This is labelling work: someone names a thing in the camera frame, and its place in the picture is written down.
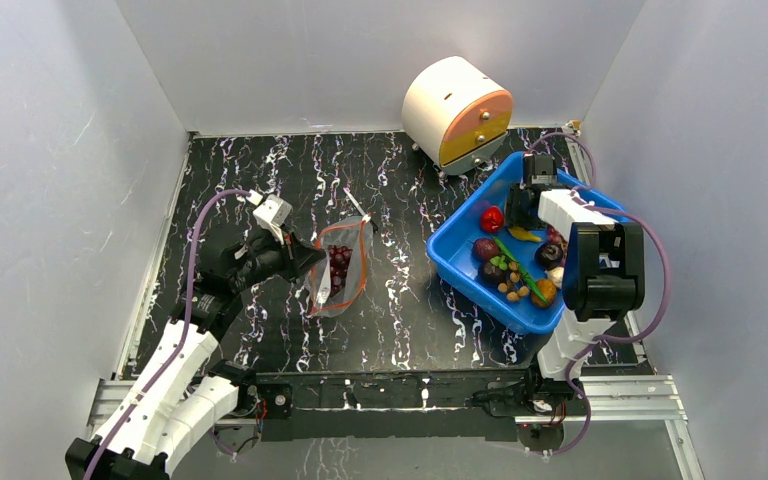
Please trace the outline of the yellow banana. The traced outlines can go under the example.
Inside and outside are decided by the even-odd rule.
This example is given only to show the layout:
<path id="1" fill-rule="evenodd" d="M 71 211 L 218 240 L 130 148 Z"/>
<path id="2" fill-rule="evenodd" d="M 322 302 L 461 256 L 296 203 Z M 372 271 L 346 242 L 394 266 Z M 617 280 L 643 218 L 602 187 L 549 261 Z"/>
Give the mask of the yellow banana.
<path id="1" fill-rule="evenodd" d="M 509 227 L 508 233 L 518 241 L 533 243 L 543 242 L 540 236 L 521 227 Z"/>

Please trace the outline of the red strawberry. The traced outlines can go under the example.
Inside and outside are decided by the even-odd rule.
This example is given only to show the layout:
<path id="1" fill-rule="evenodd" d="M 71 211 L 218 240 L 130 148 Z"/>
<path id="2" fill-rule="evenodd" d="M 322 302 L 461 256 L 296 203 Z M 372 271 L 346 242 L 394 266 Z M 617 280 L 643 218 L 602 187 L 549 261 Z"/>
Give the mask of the red strawberry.
<path id="1" fill-rule="evenodd" d="M 498 206 L 485 209 L 479 219 L 480 228 L 488 234 L 495 234 L 505 226 L 505 216 Z"/>

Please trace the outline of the dark purple grape bunch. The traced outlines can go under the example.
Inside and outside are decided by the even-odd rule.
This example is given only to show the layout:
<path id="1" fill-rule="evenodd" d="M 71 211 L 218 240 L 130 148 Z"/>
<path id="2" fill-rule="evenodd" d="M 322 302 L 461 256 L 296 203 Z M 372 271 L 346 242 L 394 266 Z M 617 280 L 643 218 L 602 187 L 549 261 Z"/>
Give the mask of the dark purple grape bunch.
<path id="1" fill-rule="evenodd" d="M 348 246 L 330 246 L 328 254 L 330 275 L 329 297 L 333 298 L 345 288 L 353 249 Z"/>

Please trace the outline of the light purple grape bunch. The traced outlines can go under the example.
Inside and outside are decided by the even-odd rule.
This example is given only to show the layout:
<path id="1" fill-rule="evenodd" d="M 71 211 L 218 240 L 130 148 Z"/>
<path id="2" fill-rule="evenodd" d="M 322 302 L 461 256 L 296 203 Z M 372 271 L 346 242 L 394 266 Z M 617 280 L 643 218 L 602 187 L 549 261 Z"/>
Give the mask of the light purple grape bunch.
<path id="1" fill-rule="evenodd" d="M 559 247 L 563 253 L 567 252 L 567 240 L 554 227 L 547 227 L 547 242 Z"/>

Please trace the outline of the clear zip top bag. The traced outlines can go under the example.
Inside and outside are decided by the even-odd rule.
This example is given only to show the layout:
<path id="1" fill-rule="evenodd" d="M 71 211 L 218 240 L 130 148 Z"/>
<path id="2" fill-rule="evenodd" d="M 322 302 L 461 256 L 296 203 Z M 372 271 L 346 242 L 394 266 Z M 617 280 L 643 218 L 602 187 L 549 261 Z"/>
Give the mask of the clear zip top bag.
<path id="1" fill-rule="evenodd" d="M 307 274 L 308 314 L 333 318 L 349 309 L 366 287 L 373 240 L 369 215 L 353 216 L 323 229 L 315 247 L 326 257 Z"/>

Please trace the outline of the dark plum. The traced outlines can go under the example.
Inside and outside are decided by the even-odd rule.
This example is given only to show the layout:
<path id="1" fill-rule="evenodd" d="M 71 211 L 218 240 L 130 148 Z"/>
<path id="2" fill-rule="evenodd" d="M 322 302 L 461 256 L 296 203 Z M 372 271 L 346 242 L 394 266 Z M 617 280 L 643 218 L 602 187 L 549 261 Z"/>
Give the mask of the dark plum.
<path id="1" fill-rule="evenodd" d="M 559 267 L 564 260 L 565 251 L 560 244 L 543 243 L 534 254 L 534 260 L 543 270 L 553 270 Z"/>

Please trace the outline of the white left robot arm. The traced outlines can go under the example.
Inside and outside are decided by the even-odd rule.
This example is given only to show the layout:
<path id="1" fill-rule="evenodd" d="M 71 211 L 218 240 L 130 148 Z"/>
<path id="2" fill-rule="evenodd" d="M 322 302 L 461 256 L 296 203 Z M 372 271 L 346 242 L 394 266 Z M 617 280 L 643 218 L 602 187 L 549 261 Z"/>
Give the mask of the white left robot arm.
<path id="1" fill-rule="evenodd" d="M 228 414 L 261 403 L 253 371 L 221 360 L 197 375 L 242 309 L 243 292 L 272 277 L 301 279 L 326 252 L 287 230 L 258 228 L 247 240 L 198 254 L 190 245 L 178 310 L 142 374 L 92 438 L 65 454 L 73 479 L 168 479 L 202 436 Z"/>

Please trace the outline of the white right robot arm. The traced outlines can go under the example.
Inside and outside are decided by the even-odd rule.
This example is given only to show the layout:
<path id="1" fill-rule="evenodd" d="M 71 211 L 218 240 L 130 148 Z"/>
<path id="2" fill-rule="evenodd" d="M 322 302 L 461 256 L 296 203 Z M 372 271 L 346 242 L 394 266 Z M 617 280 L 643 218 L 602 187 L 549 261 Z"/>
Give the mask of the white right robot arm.
<path id="1" fill-rule="evenodd" d="M 644 300 L 643 229 L 622 213 L 610 217 L 564 186 L 553 159 L 526 153 L 503 208 L 508 227 L 553 228 L 567 242 L 556 295 L 561 320 L 537 353 L 539 376 L 523 387 L 525 405 L 550 413 L 573 396 L 585 357 L 616 322 Z"/>

